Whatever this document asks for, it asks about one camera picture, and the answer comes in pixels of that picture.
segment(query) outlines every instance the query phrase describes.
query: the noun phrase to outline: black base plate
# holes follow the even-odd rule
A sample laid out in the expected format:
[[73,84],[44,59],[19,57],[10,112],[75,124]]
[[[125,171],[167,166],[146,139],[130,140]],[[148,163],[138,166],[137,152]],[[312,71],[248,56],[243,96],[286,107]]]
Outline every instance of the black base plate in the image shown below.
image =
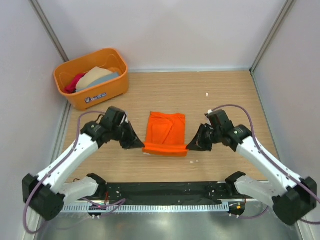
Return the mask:
[[126,199],[126,205],[172,206],[214,205],[224,199],[250,198],[230,194],[226,183],[219,182],[148,182],[108,183],[110,203]]

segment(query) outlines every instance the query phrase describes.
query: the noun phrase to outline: metal pole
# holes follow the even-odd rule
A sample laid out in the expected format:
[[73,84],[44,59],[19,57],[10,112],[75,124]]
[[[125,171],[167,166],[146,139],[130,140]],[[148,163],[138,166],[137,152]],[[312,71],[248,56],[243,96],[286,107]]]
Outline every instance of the metal pole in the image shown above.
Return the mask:
[[270,46],[270,43],[275,38],[277,32],[279,31],[280,27],[284,23],[286,17],[288,16],[288,13],[294,6],[297,0],[287,0],[285,4],[283,5],[281,12],[279,13],[275,23],[273,24],[268,36],[266,37],[258,55],[256,56],[252,67],[250,68],[250,73],[253,74],[253,72],[256,70],[260,60],[262,59],[263,55],[265,54],[267,48]]
[[37,16],[39,17],[40,21],[42,22],[46,32],[48,33],[50,39],[52,40],[54,46],[56,47],[57,51],[59,52],[61,58],[63,59],[63,61],[68,62],[69,58],[64,50],[64,48],[62,47],[57,35],[55,34],[53,28],[51,27],[44,11],[42,10],[40,4],[38,3],[37,0],[29,0],[30,4],[32,5],[35,13],[37,14]]

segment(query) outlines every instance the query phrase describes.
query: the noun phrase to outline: light blue cloth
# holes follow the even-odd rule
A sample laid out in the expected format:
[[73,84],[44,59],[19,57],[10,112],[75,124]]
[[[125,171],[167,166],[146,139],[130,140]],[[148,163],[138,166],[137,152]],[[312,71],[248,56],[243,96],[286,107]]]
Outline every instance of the light blue cloth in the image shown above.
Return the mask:
[[117,77],[119,77],[119,73],[117,73],[117,72],[111,73],[111,74],[109,74],[107,76],[103,76],[103,77],[95,80],[94,82],[90,83],[87,87],[81,88],[81,89],[77,90],[76,92],[78,93],[78,92],[80,92],[82,90],[85,90],[85,89],[88,89],[88,88],[92,88],[92,87],[94,87],[96,85],[105,83],[105,82],[110,81],[112,79],[115,79]]

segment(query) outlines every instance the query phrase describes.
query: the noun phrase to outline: red cloth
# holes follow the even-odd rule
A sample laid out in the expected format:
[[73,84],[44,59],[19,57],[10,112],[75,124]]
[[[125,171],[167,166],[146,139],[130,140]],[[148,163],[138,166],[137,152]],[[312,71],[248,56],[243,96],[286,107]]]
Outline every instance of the red cloth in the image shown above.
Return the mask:
[[81,78],[83,78],[86,74],[85,73],[79,73],[77,74],[74,79],[72,80],[72,82],[66,86],[64,88],[64,91],[67,93],[67,94],[73,94],[75,91],[76,91],[76,86],[77,86],[77,83],[80,81]]

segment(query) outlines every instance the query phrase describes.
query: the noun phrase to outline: metal floor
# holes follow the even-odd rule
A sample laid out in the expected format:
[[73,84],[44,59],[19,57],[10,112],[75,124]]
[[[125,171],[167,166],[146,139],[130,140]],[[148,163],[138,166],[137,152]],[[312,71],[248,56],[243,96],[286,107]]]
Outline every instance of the metal floor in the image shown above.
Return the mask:
[[[247,202],[244,216],[264,206]],[[297,226],[282,223],[272,210],[256,219],[237,219],[224,212],[122,213],[89,219],[69,230],[87,213],[61,213],[36,236],[37,240],[301,240]]]

